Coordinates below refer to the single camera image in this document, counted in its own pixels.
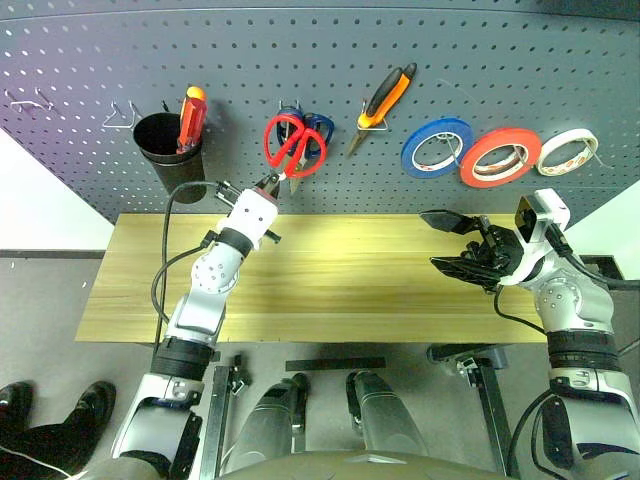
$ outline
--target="black pants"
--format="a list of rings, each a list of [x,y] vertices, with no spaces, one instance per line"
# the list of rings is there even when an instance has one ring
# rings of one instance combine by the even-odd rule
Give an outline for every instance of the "black pants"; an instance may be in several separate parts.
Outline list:
[[[0,445],[72,475],[87,464],[98,440],[93,415],[85,409],[74,410],[63,423],[23,432],[15,431],[10,419],[0,411]],[[58,478],[65,477],[55,470],[0,450],[0,480]]]

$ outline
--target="white tape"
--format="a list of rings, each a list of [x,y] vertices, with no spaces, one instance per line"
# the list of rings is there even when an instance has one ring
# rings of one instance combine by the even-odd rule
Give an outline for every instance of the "white tape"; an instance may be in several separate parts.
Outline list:
[[[566,162],[561,163],[560,165],[555,165],[553,167],[544,166],[545,160],[553,151],[571,142],[580,142],[583,145],[586,142],[586,145],[580,153],[578,153],[575,157],[567,160]],[[573,130],[568,130],[547,140],[547,142],[542,145],[540,159],[538,160],[536,168],[541,175],[545,175],[548,177],[564,175],[565,173],[569,173],[587,163],[587,161],[591,157],[593,157],[593,154],[597,149],[598,139],[593,133],[591,133],[591,131],[587,130],[586,128],[575,128]]]

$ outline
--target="robotic hand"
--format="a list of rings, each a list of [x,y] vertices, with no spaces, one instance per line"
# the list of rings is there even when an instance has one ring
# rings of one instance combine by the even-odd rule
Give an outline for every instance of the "robotic hand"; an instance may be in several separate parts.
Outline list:
[[[209,251],[193,264],[191,290],[178,302],[150,373],[142,378],[112,448],[112,459],[83,479],[185,479],[198,447],[202,419],[191,411],[200,402],[202,377],[213,355],[225,304],[238,270],[278,215],[278,176],[269,175],[242,192],[223,184],[218,198],[233,206],[217,226]]]
[[[438,230],[482,235],[482,243],[469,243],[459,257],[432,258],[442,273],[487,292],[507,285],[533,292],[551,364],[553,395],[541,407],[549,461],[580,479],[640,478],[640,419],[618,362],[613,302],[591,279],[611,282],[573,256],[562,234],[569,210],[558,194],[545,189],[522,197],[515,231],[485,216],[447,210],[420,216]],[[617,283],[637,288],[638,282]]]

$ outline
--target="red tape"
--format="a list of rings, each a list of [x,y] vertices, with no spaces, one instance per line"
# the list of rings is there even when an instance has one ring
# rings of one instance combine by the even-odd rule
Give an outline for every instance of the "red tape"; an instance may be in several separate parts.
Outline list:
[[[488,153],[509,146],[514,147],[514,151],[506,159],[493,165],[477,167],[478,162]],[[512,182],[531,170],[538,161],[541,150],[542,142],[534,131],[524,128],[498,128],[480,138],[469,149],[460,162],[460,177],[464,183],[472,187],[497,187]]]

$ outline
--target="tape roll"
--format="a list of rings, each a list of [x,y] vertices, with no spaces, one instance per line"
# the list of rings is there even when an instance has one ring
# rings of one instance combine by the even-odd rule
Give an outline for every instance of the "tape roll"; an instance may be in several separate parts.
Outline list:
[[[452,135],[457,140],[457,145],[453,149],[453,155],[449,155],[443,161],[433,165],[425,165],[416,161],[416,152],[429,140],[442,136]],[[468,123],[457,118],[442,118],[423,125],[413,132],[402,147],[402,168],[412,177],[435,178],[445,173],[455,170],[462,157],[467,153],[473,144],[473,131]]]
[[[478,165],[488,153],[509,146],[514,151],[506,159],[492,165]],[[538,161],[541,150],[542,142],[535,132],[524,128],[498,128],[480,138],[469,149],[460,163],[460,177],[472,187],[497,187],[512,182],[531,170]]]
[[[585,145],[584,150],[578,153],[575,157],[561,163],[560,165],[554,165],[553,167],[544,166],[545,160],[553,151],[571,142],[586,142],[587,145]],[[565,173],[572,172],[576,168],[587,163],[587,161],[593,157],[593,154],[597,149],[598,139],[590,130],[587,130],[586,128],[568,130],[545,142],[542,146],[540,159],[538,160],[536,168],[541,175],[545,175],[547,177],[564,175]]]

